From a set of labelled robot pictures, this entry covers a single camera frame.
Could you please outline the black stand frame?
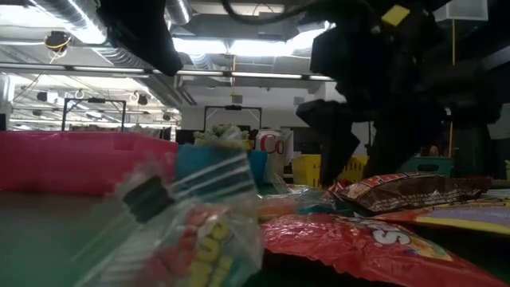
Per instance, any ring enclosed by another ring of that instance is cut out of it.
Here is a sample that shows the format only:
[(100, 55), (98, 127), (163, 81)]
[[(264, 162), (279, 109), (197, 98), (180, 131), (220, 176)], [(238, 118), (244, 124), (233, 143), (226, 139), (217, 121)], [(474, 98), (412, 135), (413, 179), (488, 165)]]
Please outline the black stand frame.
[[(72, 101), (74, 105), (71, 108), (68, 108), (68, 103)], [(126, 111), (127, 111), (127, 101), (125, 100), (108, 100), (104, 98), (97, 98), (97, 97), (90, 97), (90, 98), (64, 98), (64, 107), (63, 107), (63, 113), (62, 113), (62, 119), (61, 119), (61, 131), (66, 130), (66, 120), (67, 120), (67, 114), (68, 112), (71, 112), (74, 107), (78, 104), (80, 104), (82, 101), (87, 101), (92, 104), (105, 104), (107, 102), (109, 103), (119, 103), (122, 104), (122, 112), (121, 112), (121, 122), (120, 122), (120, 131), (125, 132), (125, 117), (126, 117)]]
[(207, 114), (209, 109), (224, 109), (224, 110), (230, 110), (230, 111), (241, 111), (243, 109), (256, 110), (259, 112), (259, 117), (254, 116), (258, 120), (258, 123), (259, 123), (257, 129), (262, 129), (263, 108), (261, 108), (261, 107), (246, 107), (246, 106), (241, 106), (241, 105), (236, 105), (236, 104), (229, 104), (229, 105), (206, 105), (206, 106), (204, 106), (203, 130), (206, 130), (206, 128), (207, 128), (207, 120), (209, 119), (208, 116), (213, 115), (213, 113), (211, 113), (209, 115)]

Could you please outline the clear gummy candy wrapper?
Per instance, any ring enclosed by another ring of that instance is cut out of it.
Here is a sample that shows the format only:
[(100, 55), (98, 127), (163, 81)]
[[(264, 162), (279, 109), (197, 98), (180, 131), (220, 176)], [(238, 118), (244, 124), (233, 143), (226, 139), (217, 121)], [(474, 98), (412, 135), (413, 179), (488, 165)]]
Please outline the clear gummy candy wrapper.
[(262, 267), (247, 155), (149, 159), (116, 185), (122, 212), (76, 255), (74, 287), (243, 287)]

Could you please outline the silver Diet Coke can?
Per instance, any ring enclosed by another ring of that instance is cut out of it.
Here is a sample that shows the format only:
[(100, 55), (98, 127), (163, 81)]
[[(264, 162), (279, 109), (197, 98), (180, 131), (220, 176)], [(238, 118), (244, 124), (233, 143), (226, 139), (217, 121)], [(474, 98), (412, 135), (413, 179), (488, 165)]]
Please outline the silver Diet Coke can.
[(265, 165), (264, 181), (271, 183), (276, 175), (284, 174), (284, 167), (289, 162), (288, 150), (293, 140), (293, 131), (262, 128), (257, 131), (254, 147), (256, 150), (265, 151), (267, 161)]

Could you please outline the yellow plastic basket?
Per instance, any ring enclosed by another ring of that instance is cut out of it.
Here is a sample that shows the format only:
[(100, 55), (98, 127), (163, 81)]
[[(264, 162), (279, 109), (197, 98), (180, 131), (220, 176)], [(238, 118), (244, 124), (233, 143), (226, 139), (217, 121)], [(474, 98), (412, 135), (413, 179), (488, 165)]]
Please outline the yellow plastic basket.
[[(369, 157), (367, 155), (353, 155), (337, 179), (347, 179), (356, 183), (363, 178)], [(321, 188), (320, 185), (320, 155), (299, 155), (292, 160), (292, 176), (295, 184)]]

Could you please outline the brown PayDay bar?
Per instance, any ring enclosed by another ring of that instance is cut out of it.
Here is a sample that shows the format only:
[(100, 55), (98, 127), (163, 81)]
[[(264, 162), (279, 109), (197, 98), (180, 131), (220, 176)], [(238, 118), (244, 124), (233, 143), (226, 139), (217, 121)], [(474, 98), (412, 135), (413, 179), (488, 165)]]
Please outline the brown PayDay bar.
[(329, 191), (364, 214), (385, 214), (478, 199), (491, 185), (489, 177), (464, 179), (408, 172), (376, 175), (348, 185), (337, 183)]

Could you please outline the black cabinet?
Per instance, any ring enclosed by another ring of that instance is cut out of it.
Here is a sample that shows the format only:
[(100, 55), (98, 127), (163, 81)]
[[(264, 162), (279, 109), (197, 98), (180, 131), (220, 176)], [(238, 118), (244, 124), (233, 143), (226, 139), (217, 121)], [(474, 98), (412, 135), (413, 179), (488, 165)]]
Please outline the black cabinet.
[(311, 128), (293, 128), (294, 151), (301, 154), (320, 154), (321, 138)]

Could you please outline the silver ventilation duct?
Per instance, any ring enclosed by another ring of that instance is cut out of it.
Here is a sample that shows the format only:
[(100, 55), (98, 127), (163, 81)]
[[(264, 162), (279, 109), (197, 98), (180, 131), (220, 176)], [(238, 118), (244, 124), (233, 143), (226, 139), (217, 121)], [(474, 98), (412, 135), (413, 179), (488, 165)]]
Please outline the silver ventilation duct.
[(187, 24), (193, 16), (193, 10), (187, 0), (167, 0), (166, 10), (170, 22), (177, 26)]

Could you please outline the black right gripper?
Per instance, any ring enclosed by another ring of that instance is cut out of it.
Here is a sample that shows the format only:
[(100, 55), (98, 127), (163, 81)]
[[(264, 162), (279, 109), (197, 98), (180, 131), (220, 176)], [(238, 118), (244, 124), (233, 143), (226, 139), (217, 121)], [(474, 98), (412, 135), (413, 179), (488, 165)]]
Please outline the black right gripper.
[(312, 43), (310, 69), (345, 97), (300, 104), (296, 115), (321, 139), (320, 184), (331, 186), (360, 141), (353, 113), (380, 112), (366, 177), (392, 174), (441, 137), (445, 109), (414, 94), (423, 53), (440, 37), (437, 3), (316, 3), (310, 17), (333, 27)]

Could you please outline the blue plastic bin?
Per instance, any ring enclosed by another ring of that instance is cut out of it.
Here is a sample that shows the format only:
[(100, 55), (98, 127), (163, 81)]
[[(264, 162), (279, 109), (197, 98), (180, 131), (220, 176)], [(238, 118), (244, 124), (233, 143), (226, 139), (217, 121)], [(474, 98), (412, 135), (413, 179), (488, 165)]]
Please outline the blue plastic bin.
[[(180, 145), (175, 159), (175, 178), (181, 179), (213, 164), (240, 155), (240, 148), (200, 147), (194, 145)], [(265, 184), (265, 165), (268, 155), (265, 151), (245, 151), (254, 182), (258, 186)]]

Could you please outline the artificial green plant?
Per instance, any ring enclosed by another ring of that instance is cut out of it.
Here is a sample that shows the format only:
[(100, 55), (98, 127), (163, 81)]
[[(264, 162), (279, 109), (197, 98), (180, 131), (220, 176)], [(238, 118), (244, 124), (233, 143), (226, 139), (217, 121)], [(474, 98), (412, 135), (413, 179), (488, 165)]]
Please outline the artificial green plant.
[(194, 132), (195, 146), (215, 146), (251, 150), (249, 133), (235, 124), (213, 125), (204, 132)]

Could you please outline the pink plastic bin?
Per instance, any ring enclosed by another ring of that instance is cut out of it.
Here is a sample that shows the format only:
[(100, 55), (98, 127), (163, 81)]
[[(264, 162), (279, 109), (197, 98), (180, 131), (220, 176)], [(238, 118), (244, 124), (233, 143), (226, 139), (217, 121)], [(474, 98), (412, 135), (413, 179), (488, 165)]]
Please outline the pink plastic bin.
[(150, 159), (172, 175), (178, 149), (132, 132), (0, 132), (0, 191), (104, 195)]

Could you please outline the red Skittles packet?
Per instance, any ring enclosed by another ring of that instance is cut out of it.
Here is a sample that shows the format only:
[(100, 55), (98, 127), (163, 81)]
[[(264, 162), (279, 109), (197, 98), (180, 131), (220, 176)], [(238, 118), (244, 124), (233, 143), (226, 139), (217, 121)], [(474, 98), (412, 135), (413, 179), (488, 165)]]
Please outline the red Skittles packet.
[(403, 287), (510, 287), (408, 229), (333, 214), (288, 214), (262, 224), (265, 248), (338, 273)]

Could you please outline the small teal plastic bin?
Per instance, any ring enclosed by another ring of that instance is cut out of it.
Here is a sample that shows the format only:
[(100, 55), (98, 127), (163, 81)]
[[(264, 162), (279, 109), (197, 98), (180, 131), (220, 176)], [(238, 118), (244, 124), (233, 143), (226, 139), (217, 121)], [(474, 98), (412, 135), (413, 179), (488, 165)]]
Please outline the small teal plastic bin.
[(417, 156), (406, 161), (398, 172), (425, 172), (450, 177), (452, 169), (452, 158)]

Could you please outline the yellow purple candy packet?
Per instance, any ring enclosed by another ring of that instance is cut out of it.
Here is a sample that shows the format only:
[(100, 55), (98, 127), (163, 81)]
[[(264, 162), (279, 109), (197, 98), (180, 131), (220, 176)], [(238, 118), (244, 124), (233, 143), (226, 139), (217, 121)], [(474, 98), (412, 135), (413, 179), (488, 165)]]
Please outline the yellow purple candy packet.
[(380, 214), (373, 219), (510, 235), (510, 199), (476, 199), (428, 206)]

